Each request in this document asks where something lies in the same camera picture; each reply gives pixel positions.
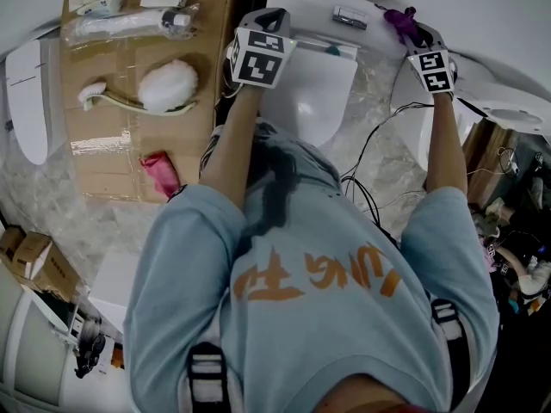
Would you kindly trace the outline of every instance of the cardboard box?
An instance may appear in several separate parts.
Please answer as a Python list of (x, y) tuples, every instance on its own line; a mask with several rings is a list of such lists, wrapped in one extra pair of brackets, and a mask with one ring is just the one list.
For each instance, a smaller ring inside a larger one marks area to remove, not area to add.
[(9, 270), (23, 285), (38, 292), (72, 300), (78, 274), (49, 236), (29, 232), (14, 254)]
[(11, 268), (14, 254), (21, 245), (25, 233), (19, 226), (8, 226), (0, 238), (0, 260), (6, 268)]
[[(125, 0), (122, 10), (138, 9), (140, 0)], [(68, 140), (83, 194), (118, 200), (164, 202), (139, 158), (166, 151), (181, 184), (195, 183), (199, 164), (214, 128), (214, 106), (223, 89), (221, 73), (227, 44), (243, 14), (246, 0), (188, 0), (198, 3), (194, 38), (127, 38), (61, 48), (61, 80)], [(62, 24), (72, 20), (65, 0)], [(138, 101), (139, 82), (151, 69), (183, 59), (199, 76), (197, 105), (176, 117), (135, 114), (103, 100), (84, 112), (77, 96), (103, 79), (108, 89)]]

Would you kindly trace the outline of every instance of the strap buckle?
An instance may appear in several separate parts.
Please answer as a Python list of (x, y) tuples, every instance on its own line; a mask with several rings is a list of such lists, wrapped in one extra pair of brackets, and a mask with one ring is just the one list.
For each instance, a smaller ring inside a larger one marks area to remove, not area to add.
[(446, 299), (435, 299), (430, 303), (432, 317), (442, 328), (446, 340), (453, 341), (463, 336), (463, 328), (454, 304)]
[(188, 358), (188, 378), (194, 413), (231, 412), (226, 361), (219, 347), (210, 342), (192, 347)]

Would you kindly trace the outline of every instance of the backpack strap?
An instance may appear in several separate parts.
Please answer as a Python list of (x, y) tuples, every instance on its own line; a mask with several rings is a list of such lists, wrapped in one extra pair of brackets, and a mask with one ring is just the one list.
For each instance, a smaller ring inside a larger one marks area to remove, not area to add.
[(189, 350), (179, 382), (180, 413), (245, 413), (237, 374), (226, 364), (220, 336), (220, 310), (229, 298), (226, 289), (210, 325)]
[(449, 363), (453, 379), (451, 410), (462, 401), (471, 384), (471, 363), (468, 339), (455, 305), (446, 299), (435, 299), (430, 303), (432, 317), (443, 331), (448, 343)]
[(222, 349), (200, 342), (189, 351), (188, 378), (193, 413), (231, 413)]

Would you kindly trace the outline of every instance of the small cardboard box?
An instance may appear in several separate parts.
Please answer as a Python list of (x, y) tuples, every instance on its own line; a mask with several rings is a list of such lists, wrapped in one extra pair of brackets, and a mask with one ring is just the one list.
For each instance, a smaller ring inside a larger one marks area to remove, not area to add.
[(0, 260), (6, 268), (11, 268), (14, 254), (25, 238), (25, 233), (18, 226), (8, 226), (0, 238)]
[(52, 239), (37, 232), (25, 237), (9, 269), (21, 284), (65, 302), (72, 300), (80, 280)]

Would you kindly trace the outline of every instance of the purple object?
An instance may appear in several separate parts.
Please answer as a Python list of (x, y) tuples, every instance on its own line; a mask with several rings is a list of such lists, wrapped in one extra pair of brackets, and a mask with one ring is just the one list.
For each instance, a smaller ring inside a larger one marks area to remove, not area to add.
[(400, 43), (405, 44), (404, 35), (407, 35), (415, 46), (421, 47), (423, 45), (423, 39), (421, 35), (419, 35), (417, 23), (413, 20), (416, 12), (417, 11), (412, 6), (406, 8), (404, 12), (400, 12), (396, 9), (388, 9), (384, 17), (385, 20), (396, 29)]

